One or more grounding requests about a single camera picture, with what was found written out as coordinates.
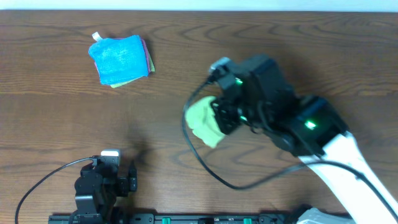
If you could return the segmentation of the white cloth label tag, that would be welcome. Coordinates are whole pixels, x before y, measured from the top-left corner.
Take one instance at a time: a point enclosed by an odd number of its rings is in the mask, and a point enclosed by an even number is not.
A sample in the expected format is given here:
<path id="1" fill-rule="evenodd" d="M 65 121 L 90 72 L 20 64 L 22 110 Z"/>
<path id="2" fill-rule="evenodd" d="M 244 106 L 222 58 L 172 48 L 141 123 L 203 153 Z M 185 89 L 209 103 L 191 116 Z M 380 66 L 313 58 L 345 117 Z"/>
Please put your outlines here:
<path id="1" fill-rule="evenodd" d="M 92 38 L 93 38 L 96 42 L 99 42 L 99 41 L 103 40 L 103 38 L 99 35 L 98 32 L 93 33 L 93 34 L 92 34 Z"/>

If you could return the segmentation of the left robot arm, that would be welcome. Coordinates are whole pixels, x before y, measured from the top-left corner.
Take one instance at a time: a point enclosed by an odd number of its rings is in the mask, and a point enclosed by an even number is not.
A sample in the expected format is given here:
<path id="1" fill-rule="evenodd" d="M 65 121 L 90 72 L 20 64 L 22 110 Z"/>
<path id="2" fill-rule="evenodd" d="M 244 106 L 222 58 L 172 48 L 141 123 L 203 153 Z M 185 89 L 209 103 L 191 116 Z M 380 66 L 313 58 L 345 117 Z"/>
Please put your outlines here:
<path id="1" fill-rule="evenodd" d="M 137 169 L 130 162 L 126 176 L 119 176 L 119 159 L 98 157 L 84 166 L 75 182 L 77 210 L 69 223 L 128 223 L 127 215 L 115 206 L 118 197 L 127 197 L 137 190 Z"/>

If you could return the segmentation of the light green microfiber cloth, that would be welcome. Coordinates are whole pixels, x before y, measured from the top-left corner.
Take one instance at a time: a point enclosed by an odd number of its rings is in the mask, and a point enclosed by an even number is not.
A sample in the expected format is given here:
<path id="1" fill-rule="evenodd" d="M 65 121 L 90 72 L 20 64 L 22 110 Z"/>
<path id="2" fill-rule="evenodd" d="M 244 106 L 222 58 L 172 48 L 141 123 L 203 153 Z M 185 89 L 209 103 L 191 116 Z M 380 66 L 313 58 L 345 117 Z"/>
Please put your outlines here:
<path id="1" fill-rule="evenodd" d="M 206 96 L 189 106 L 185 113 L 186 122 L 192 133 L 213 149 L 225 137 L 216 122 L 215 112 L 210 106 L 215 99 L 215 96 Z"/>

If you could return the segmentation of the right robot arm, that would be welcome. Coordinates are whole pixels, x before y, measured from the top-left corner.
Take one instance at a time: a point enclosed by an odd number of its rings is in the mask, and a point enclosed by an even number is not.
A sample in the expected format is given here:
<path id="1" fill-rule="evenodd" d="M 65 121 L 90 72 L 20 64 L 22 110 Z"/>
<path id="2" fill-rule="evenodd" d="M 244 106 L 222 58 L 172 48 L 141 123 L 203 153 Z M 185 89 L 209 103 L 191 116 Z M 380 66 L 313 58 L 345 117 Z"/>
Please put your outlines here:
<path id="1" fill-rule="evenodd" d="M 334 107 L 319 96 L 297 96 L 266 55 L 241 63 L 221 58 L 209 70 L 222 94 L 211 103 L 223 134 L 259 128 L 300 159 L 329 187 L 356 223 L 396 223 L 397 201 L 364 159 Z"/>

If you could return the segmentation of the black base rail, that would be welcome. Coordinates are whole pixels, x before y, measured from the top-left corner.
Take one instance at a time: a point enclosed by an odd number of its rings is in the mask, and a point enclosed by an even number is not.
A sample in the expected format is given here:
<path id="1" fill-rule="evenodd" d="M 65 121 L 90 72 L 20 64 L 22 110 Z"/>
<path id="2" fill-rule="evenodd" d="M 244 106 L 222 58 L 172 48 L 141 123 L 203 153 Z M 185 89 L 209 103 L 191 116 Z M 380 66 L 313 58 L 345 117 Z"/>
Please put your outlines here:
<path id="1" fill-rule="evenodd" d="M 69 223 L 118 223 L 118 224 L 285 224 L 297 223 L 297 214 L 260 213 L 260 214 L 153 214 L 113 213 L 101 218 L 99 215 L 51 215 L 48 224 Z"/>

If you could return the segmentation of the folded blue microfiber cloth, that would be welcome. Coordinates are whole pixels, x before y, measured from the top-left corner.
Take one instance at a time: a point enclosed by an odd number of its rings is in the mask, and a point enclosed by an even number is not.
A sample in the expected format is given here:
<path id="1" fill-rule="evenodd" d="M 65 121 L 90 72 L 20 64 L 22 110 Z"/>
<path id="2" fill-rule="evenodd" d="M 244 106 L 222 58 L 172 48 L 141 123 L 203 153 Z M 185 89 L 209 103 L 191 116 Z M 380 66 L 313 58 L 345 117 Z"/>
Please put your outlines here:
<path id="1" fill-rule="evenodd" d="M 94 60 L 102 85 L 116 87 L 150 74 L 150 60 L 144 40 L 138 35 L 122 39 L 92 34 L 95 43 L 88 54 Z"/>

